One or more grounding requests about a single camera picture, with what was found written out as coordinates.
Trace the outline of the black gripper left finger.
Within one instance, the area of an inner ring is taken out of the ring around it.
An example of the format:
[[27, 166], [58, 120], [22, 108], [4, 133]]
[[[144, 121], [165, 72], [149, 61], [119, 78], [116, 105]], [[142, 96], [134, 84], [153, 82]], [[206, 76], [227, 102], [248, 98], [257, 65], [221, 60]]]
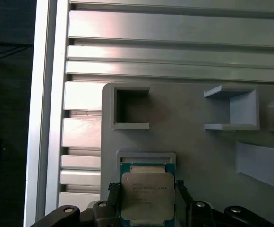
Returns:
[[106, 200], [97, 201], [91, 207], [81, 211], [77, 206], [58, 207], [34, 227], [120, 227], [120, 183], [110, 183]]

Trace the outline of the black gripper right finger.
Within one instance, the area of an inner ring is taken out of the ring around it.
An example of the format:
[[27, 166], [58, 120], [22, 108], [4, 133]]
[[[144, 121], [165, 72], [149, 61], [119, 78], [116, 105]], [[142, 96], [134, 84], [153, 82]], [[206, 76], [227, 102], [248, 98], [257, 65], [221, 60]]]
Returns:
[[175, 183], [175, 215], [181, 227], [260, 227], [261, 218], [244, 207], [229, 206], [223, 212], [196, 201], [183, 180]]

